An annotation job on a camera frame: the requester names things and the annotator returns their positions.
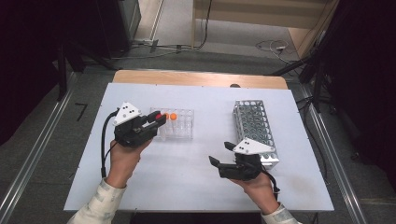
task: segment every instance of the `sleeve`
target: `sleeve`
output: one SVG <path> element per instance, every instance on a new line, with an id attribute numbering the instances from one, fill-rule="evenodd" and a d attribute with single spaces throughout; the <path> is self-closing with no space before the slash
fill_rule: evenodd
<path id="1" fill-rule="evenodd" d="M 301 224 L 291 215 L 282 203 L 275 212 L 269 215 L 262 214 L 262 218 L 267 224 Z"/>
<path id="2" fill-rule="evenodd" d="M 110 224 L 125 190 L 126 188 L 115 189 L 102 179 L 91 201 L 79 209 L 67 223 Z"/>

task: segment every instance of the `white bracket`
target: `white bracket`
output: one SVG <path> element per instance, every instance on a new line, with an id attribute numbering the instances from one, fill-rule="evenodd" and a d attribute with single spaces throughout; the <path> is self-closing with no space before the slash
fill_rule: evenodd
<path id="1" fill-rule="evenodd" d="M 236 147 L 233 152 L 244 154 L 244 155 L 254 155 L 265 152 L 275 152 L 274 147 L 267 146 L 263 143 L 254 141 L 250 138 L 244 138 Z"/>
<path id="2" fill-rule="evenodd" d="M 128 102 L 124 102 L 122 103 L 119 113 L 117 114 L 116 118 L 113 121 L 113 125 L 118 126 L 130 119 L 136 118 L 141 114 L 142 113 L 140 112 L 140 110 L 136 108 L 134 105 L 131 105 Z"/>

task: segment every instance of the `white tabletop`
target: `white tabletop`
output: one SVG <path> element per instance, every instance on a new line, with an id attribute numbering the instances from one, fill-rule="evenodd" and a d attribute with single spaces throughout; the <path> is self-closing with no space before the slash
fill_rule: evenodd
<path id="1" fill-rule="evenodd" d="M 155 138 L 145 149 L 120 210 L 142 212 L 259 211 L 243 190 L 220 178 L 208 156 L 233 163 L 223 142 L 236 142 L 236 100 L 263 100 L 279 164 L 270 171 L 281 189 L 279 200 L 291 211 L 332 211 L 332 201 L 291 91 L 146 84 L 107 86 L 64 210 L 78 210 L 101 180 L 100 142 L 106 117 L 127 101 L 144 115 L 151 107 L 194 110 L 192 139 Z M 110 120 L 106 148 L 114 138 Z"/>

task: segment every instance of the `hand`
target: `hand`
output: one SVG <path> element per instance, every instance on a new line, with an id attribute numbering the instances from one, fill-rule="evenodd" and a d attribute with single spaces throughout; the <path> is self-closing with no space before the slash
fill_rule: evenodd
<path id="1" fill-rule="evenodd" d="M 106 179 L 107 184 L 117 189 L 125 188 L 126 182 L 140 161 L 140 154 L 150 143 L 151 140 L 148 140 L 140 147 L 123 147 L 116 141 L 111 141 L 110 146 L 113 148 L 110 151 L 111 165 Z"/>
<path id="2" fill-rule="evenodd" d="M 275 212 L 279 203 L 274 196 L 270 178 L 260 173 L 256 179 L 243 181 L 231 179 L 235 184 L 241 186 L 250 199 L 259 206 L 265 215 Z"/>

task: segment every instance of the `table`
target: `table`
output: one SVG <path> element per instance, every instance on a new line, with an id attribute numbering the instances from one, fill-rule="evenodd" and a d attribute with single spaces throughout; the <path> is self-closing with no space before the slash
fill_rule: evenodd
<path id="1" fill-rule="evenodd" d="M 228 88 L 234 83 L 242 88 Z M 260 85 L 267 89 L 258 89 Z M 143 114 L 151 106 L 194 109 L 194 137 L 165 141 L 155 138 L 128 182 L 120 210 L 259 211 L 239 186 L 219 178 L 217 168 L 208 160 L 210 155 L 222 162 L 233 162 L 234 155 L 224 148 L 223 142 L 236 141 L 232 110 L 234 101 L 242 97 L 264 101 L 280 158 L 280 163 L 271 170 L 281 188 L 279 200 L 292 211 L 332 211 L 332 201 L 298 108 L 286 88 L 282 77 L 153 70 L 117 72 L 113 83 L 107 86 L 64 210 L 78 210 L 94 194 L 101 179 L 100 136 L 104 120 L 122 101 L 128 100 Z M 106 145 L 113 130 L 107 127 Z"/>
<path id="2" fill-rule="evenodd" d="M 194 46 L 195 20 L 206 19 L 210 0 L 194 0 L 191 46 Z M 300 58 L 327 29 L 339 0 L 216 0 L 210 20 L 288 27 Z"/>

